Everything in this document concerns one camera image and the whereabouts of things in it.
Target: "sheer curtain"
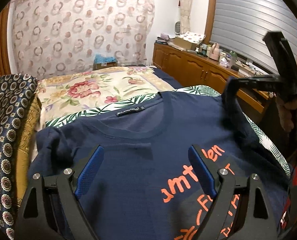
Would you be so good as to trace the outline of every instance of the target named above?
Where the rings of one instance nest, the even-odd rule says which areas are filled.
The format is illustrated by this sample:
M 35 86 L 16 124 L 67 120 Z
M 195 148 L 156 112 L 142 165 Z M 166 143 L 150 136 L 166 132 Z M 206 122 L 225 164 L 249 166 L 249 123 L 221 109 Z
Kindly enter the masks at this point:
M 17 70 L 38 80 L 92 70 L 97 53 L 145 64 L 154 0 L 13 0 Z
M 192 9 L 192 1 L 193 0 L 181 0 L 181 34 L 190 31 L 190 14 Z

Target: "human hand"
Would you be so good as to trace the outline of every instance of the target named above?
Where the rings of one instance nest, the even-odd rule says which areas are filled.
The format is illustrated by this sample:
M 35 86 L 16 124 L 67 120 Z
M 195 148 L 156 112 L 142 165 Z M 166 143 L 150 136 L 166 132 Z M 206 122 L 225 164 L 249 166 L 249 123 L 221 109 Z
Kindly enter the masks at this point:
M 291 110 L 297 110 L 297 99 L 288 103 L 284 103 L 279 97 L 276 97 L 276 106 L 280 117 L 282 128 L 286 132 L 290 132 L 294 128 Z

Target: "cardboard box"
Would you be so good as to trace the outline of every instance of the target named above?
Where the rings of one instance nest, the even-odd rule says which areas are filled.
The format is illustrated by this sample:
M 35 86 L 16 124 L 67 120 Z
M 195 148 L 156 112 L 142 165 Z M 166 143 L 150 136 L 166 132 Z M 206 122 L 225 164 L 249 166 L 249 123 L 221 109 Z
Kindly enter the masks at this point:
M 117 67 L 117 66 L 118 66 L 117 62 L 98 63 L 98 64 L 93 64 L 93 70 L 99 70 L 103 68 Z
M 186 41 L 184 39 L 181 39 L 179 37 L 175 37 L 173 43 L 183 49 L 190 49 L 190 50 L 195 50 L 196 47 L 198 46 L 198 44 L 195 44 L 195 43 L 192 43 L 192 42 L 189 42 L 189 41 Z

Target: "blue plastic bag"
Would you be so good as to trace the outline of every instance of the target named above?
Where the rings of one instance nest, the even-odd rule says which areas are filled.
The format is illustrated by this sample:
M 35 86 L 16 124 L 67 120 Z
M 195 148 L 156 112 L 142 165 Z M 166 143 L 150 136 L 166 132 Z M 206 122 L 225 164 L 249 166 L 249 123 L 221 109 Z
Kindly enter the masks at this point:
M 117 60 L 115 57 L 103 57 L 99 53 L 95 55 L 94 64 L 108 63 L 108 62 L 117 62 Z

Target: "paisley fabric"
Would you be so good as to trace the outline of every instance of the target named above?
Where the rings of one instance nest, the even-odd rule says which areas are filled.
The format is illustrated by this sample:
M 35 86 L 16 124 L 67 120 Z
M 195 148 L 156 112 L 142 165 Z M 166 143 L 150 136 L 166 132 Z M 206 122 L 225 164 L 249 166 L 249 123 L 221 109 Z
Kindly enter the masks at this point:
M 14 238 L 16 138 L 33 99 L 37 81 L 30 75 L 0 77 L 0 228 Z
M 34 95 L 27 114 L 22 121 L 22 126 L 18 131 L 15 143 L 16 163 L 15 163 L 15 183 L 16 183 L 16 202 L 18 209 L 20 208 L 24 193 L 28 186 L 27 172 L 29 169 L 30 158 L 29 148 L 31 140 L 35 133 L 35 125 L 37 124 L 41 113 L 41 102 L 37 95 Z

